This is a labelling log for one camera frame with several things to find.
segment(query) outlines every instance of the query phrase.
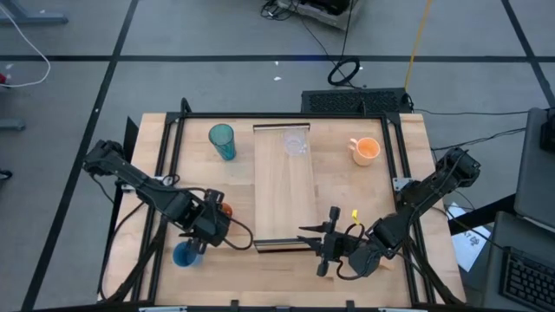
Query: blue cup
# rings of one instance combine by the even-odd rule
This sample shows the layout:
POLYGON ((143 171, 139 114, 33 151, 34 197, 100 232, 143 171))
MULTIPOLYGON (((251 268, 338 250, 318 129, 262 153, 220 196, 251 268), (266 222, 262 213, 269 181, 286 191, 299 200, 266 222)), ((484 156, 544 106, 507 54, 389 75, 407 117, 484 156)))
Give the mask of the blue cup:
POLYGON ((235 158, 235 140, 233 137, 233 128, 226 124, 219 124, 208 134, 208 139, 216 147, 219 155, 224 160, 232 160, 235 158))
POLYGON ((189 242, 177 244, 173 250, 173 262, 180 267, 188 267, 190 265, 198 265, 202 261, 202 255, 193 250, 189 242))

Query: wooden board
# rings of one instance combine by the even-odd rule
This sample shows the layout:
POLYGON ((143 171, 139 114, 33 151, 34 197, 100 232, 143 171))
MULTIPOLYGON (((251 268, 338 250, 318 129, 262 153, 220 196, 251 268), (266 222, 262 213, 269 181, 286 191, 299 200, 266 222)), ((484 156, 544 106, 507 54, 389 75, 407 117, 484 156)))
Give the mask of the wooden board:
POLYGON ((298 227, 322 223, 314 194, 310 126, 268 126, 254 126, 255 245, 258 251, 306 248, 297 235, 307 232, 298 227))
MULTIPOLYGON (((145 114, 132 163, 153 175, 164 128, 164 114, 145 114)), ((382 128, 376 120, 260 120, 260 119, 191 119, 185 124, 177 173, 180 186, 211 187, 225 193, 234 216, 252 229, 254 214, 254 138, 252 126, 260 123, 310 123, 310 151, 316 201, 319 214, 327 216, 332 205, 342 208, 337 224, 344 231, 352 223, 350 211, 358 209, 359 219, 373 224, 378 218, 395 211, 385 153, 369 167, 357 166, 345 147, 350 138, 370 136, 383 146, 382 128), (210 128, 227 123, 235 131, 236 159, 224 162, 208 141, 210 128)), ((434 170, 424 120, 419 114, 402 115, 408 161, 415 179, 424 179, 434 170)), ((401 174, 396 137, 390 125, 395 166, 401 174)), ((164 174, 172 154, 173 136, 167 151, 164 174)), ((122 220, 138 199, 126 194, 118 216, 122 220)), ((120 229, 108 262, 104 289, 114 293, 137 261, 146 209, 134 214, 120 229)), ((442 213, 430 210, 421 218, 428 261, 453 293, 465 300, 459 268, 454 256, 447 220, 442 213)), ((226 246, 210 248, 197 268, 180 268, 173 263, 173 248, 183 241, 180 231, 169 226, 162 258, 156 303, 159 305, 222 305, 233 299, 245 306, 344 307, 354 300, 357 307, 409 307, 404 263, 395 257, 393 270, 380 269, 368 278, 346 282, 336 278, 336 265, 326 277, 316 276, 320 259, 314 252, 258 254, 254 249, 241 252, 226 246)), ((246 244, 243 229, 232 225, 228 238, 246 244)), ((344 275, 352 274, 343 268, 344 275)), ((141 298, 147 298, 151 267, 147 267, 141 298)), ((425 300, 419 284, 420 299, 425 300)))

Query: yellow tag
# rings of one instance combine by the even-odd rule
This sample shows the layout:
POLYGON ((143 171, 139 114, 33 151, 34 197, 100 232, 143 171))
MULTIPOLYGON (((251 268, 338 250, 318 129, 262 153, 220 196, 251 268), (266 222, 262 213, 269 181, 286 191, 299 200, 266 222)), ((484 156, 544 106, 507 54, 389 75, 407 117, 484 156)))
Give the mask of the yellow tag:
POLYGON ((352 214, 353 220, 355 220, 356 225, 360 225, 361 223, 358 221, 357 215, 358 215, 358 210, 353 210, 353 214, 352 214))

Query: yellow cable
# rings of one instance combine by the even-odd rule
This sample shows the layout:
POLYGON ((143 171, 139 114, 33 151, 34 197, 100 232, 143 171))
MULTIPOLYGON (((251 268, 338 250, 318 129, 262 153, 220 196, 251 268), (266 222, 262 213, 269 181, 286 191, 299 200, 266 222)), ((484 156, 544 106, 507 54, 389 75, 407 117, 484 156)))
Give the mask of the yellow cable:
POLYGON ((420 44, 420 39, 422 37, 422 32, 424 31, 424 25, 426 25, 426 20, 428 19, 428 13, 430 11, 430 7, 432 6, 432 2, 434 0, 427 0, 426 1, 426 9, 424 10, 424 16, 420 21, 420 27, 418 28, 418 36, 416 37, 415 46, 413 47, 413 53, 410 55, 410 63, 408 64, 408 72, 407 77, 405 77, 405 91, 408 91, 408 82, 410 81, 410 76, 413 73, 413 63, 415 62, 415 55, 416 51, 418 50, 418 45, 420 44))

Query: wooden workbench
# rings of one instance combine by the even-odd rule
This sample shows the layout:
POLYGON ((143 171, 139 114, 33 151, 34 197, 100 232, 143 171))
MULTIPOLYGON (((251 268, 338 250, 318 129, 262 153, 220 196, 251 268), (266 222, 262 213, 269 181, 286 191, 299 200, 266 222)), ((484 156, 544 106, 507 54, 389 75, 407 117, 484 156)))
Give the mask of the wooden workbench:
MULTIPOLYGON (((150 175, 154 174, 164 119, 164 114, 145 114, 140 124, 132 163, 150 175)), ((344 231, 352 223, 350 212, 354 209, 366 226, 395 211, 379 120, 188 119, 177 170, 180 186, 210 187, 224 192, 233 216, 254 229, 252 125, 288 122, 310 123, 309 140, 321 221, 328 220, 332 205, 342 208, 338 231, 344 231), (235 131, 237 157, 233 161, 223 161, 208 140, 208 131, 218 123, 227 123, 235 131), (381 154, 368 167, 357 166, 347 148, 350 138, 362 137, 375 138, 382 146, 381 154)), ((402 130, 412 175, 415 179, 424 179, 434 170, 434 163, 422 116, 402 115, 402 130)), ((401 175, 391 125, 390 132, 397 172, 401 175)), ((172 146, 173 135, 166 170, 172 146)), ((118 220, 137 204, 139 200, 134 194, 124 195, 118 220)), ((130 218, 114 241, 104 280, 107 296, 116 290, 137 261, 146 214, 147 209, 142 208, 130 218)), ((465 300, 445 216, 430 210, 421 218, 421 224, 430 264, 453 293, 465 300)), ((337 278, 333 263, 326 277, 316 276, 320 258, 314 252, 259 255, 254 249, 237 251, 223 244, 218 248, 209 247, 199 267, 181 268, 173 263, 172 257, 175 245, 183 241, 179 233, 176 227, 168 227, 156 304, 227 306, 231 300, 238 299, 241 306, 344 307, 346 300, 354 300, 357 307, 410 306, 404 263, 399 257, 393 260, 394 270, 379 269, 368 278, 352 282, 337 278)), ((235 224, 228 238, 236 245, 248 242, 246 232, 235 224)), ((348 266, 342 268, 342 273, 354 274, 348 266)), ((143 278, 141 298, 147 297, 149 281, 150 267, 143 278)), ((421 283, 419 292, 421 301, 425 301, 421 283)))

